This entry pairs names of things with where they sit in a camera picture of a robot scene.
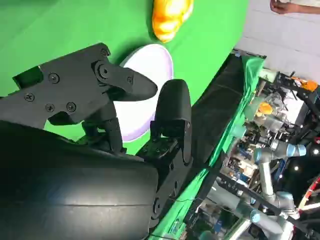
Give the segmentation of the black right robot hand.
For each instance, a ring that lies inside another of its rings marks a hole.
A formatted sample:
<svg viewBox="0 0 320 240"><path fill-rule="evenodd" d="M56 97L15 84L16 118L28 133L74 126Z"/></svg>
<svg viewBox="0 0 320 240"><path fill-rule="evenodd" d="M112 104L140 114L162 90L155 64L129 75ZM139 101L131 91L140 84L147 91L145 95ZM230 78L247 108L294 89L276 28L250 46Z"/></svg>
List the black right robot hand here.
<svg viewBox="0 0 320 240"><path fill-rule="evenodd" d="M0 100L3 240L144 240L192 166L187 83L162 88L103 43L14 77ZM158 96L150 139L123 147L115 102Z"/></svg>

